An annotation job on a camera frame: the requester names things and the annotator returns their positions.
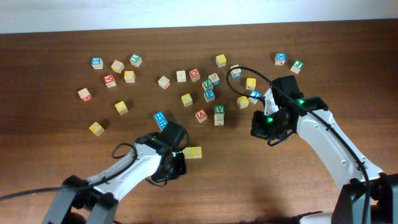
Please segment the yellow S wooden block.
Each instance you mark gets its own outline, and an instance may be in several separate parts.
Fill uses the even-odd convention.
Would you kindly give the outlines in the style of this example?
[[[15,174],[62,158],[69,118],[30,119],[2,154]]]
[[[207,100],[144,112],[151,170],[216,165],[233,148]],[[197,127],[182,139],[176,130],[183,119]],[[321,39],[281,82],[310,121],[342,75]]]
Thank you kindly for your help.
[[[194,158],[194,150],[193,147],[186,147],[183,150],[184,156],[186,159],[193,159]]]

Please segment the yellow plain wooden block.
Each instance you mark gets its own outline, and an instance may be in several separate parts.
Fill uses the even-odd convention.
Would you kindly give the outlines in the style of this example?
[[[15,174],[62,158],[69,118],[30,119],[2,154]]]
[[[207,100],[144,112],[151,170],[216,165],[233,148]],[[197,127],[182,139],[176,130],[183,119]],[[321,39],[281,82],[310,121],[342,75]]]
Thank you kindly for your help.
[[[202,158],[202,148],[201,146],[192,147],[192,158],[199,159]]]

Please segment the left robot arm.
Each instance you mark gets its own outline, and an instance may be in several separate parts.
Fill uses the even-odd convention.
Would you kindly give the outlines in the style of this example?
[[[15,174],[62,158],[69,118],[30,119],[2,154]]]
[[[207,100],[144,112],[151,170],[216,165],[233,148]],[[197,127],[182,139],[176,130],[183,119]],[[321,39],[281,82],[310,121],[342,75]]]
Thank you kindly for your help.
[[[161,132],[139,137],[119,160],[87,179],[65,179],[44,223],[112,223],[119,202],[141,181],[163,187],[186,173],[179,145],[186,129],[173,121]]]

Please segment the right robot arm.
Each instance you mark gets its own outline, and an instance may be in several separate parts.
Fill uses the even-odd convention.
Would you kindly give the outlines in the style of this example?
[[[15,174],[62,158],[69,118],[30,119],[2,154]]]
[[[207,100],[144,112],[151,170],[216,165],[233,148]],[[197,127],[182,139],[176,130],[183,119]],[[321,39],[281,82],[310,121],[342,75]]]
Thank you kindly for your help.
[[[251,135],[275,146],[298,134],[317,154],[340,195],[331,213],[312,212],[296,223],[397,223],[397,174],[387,175],[349,140],[327,104],[306,98],[293,75],[277,78],[260,99]]]

